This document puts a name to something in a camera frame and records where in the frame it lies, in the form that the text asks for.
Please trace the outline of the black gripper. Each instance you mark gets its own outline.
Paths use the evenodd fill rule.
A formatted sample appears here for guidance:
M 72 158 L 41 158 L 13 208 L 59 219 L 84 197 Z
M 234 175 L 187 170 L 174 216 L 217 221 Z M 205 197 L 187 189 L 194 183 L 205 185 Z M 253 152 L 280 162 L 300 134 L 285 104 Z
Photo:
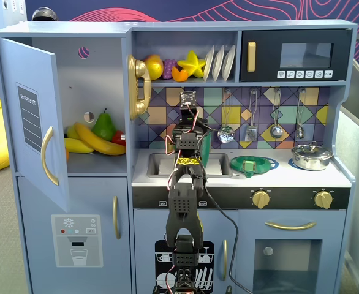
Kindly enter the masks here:
M 172 134 L 181 135 L 186 132 L 195 132 L 197 135 L 204 135 L 211 130 L 208 121 L 200 117 L 196 107 L 180 107 L 181 118 L 175 125 Z

